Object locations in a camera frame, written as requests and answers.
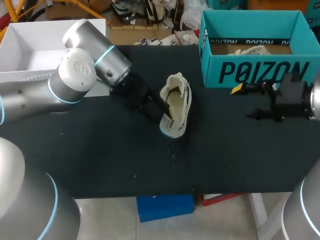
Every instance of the blue box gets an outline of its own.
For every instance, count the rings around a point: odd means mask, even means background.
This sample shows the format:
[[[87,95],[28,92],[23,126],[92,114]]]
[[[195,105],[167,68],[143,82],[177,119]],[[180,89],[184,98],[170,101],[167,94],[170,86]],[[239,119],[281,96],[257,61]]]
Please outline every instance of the blue box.
[[[214,10],[229,10],[246,2],[247,0],[207,0],[207,4]]]
[[[195,203],[192,195],[137,196],[140,222],[191,214]]]
[[[246,49],[252,44],[267,48],[281,45],[292,54],[214,55],[211,44],[250,44]],[[320,45],[300,11],[204,11],[198,47],[207,88],[234,88],[270,79],[280,83],[284,73],[293,71],[299,71],[302,80],[311,84],[320,66]]]
[[[320,25],[320,0],[309,0],[309,4],[304,16],[311,28],[319,26]]]

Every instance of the yellow chair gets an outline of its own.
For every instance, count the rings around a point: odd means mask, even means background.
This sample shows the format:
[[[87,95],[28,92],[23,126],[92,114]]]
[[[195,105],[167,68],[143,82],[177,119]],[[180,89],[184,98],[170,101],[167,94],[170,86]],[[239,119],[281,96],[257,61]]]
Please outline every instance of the yellow chair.
[[[11,21],[14,22],[14,23],[17,23],[19,21],[19,18],[23,17],[24,15],[26,15],[29,12],[31,12],[36,7],[40,6],[44,1],[45,0],[38,0],[37,4],[35,4],[34,6],[30,7],[27,11],[25,11],[24,13],[21,13],[21,14],[20,14],[21,9],[24,6],[26,0],[20,0],[16,9],[14,8],[11,0],[4,0],[4,4],[5,4],[6,8],[8,9],[8,12],[9,12],[10,17],[11,17]],[[98,13],[96,13],[95,11],[93,11],[92,9],[90,9],[89,7],[84,5],[83,3],[79,2],[78,0],[52,0],[52,1],[53,2],[74,3],[77,6],[79,6],[80,8],[82,8],[83,10],[85,10],[86,12],[88,12],[89,14],[93,15],[94,17],[96,17],[97,19],[104,19],[103,16],[101,16]],[[7,28],[8,27],[6,27],[2,31],[0,31],[0,43],[1,43],[2,39],[4,38],[4,35],[6,33]]]

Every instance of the plastic bag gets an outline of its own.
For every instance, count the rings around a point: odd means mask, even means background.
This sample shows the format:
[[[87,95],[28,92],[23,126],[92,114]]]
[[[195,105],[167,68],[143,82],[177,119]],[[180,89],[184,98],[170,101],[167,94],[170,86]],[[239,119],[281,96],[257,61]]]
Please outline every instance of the plastic bag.
[[[183,24],[192,30],[198,30],[201,23],[201,15],[204,10],[213,10],[205,0],[184,0],[184,11],[180,20],[180,29]]]

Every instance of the white box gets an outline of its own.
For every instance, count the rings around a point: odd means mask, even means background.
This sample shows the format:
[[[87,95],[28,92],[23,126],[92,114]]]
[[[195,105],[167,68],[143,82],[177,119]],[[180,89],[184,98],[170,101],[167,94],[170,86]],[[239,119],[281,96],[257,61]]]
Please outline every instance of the white box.
[[[67,53],[63,36],[78,20],[11,23],[0,45],[0,83],[19,81],[57,69]],[[105,19],[89,20],[104,36]],[[87,96],[109,95],[103,84],[97,84]]]

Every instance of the cardboard box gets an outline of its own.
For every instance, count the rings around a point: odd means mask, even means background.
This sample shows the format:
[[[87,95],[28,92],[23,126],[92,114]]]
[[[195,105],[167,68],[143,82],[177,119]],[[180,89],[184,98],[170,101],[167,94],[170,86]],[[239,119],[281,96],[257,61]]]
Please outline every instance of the cardboard box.
[[[89,7],[88,0],[79,1]],[[80,19],[87,18],[89,13],[71,2],[66,2],[65,5],[60,2],[54,2],[52,6],[45,8],[45,16],[49,20],[63,18]]]
[[[162,40],[172,35],[171,29],[114,29],[110,28],[110,40],[114,45],[133,45],[142,38]]]
[[[245,2],[246,0],[207,0],[207,4],[214,10],[229,10]]]
[[[310,0],[305,12],[305,19],[311,28],[320,26],[320,0]]]
[[[110,16],[110,40],[114,45],[133,45],[142,38],[162,40],[172,35],[171,29],[162,29],[157,24],[147,25],[147,20],[137,18],[135,25],[121,22],[117,16]]]
[[[309,0],[248,0],[248,10],[300,10],[305,13]]]
[[[258,45],[271,55],[226,55]],[[207,88],[280,83],[292,71],[311,84],[320,66],[319,43],[300,11],[204,11],[198,47]]]
[[[89,21],[106,35],[105,19]],[[0,45],[1,83],[52,73],[57,69],[67,53],[63,36],[75,22],[77,20],[11,23]]]

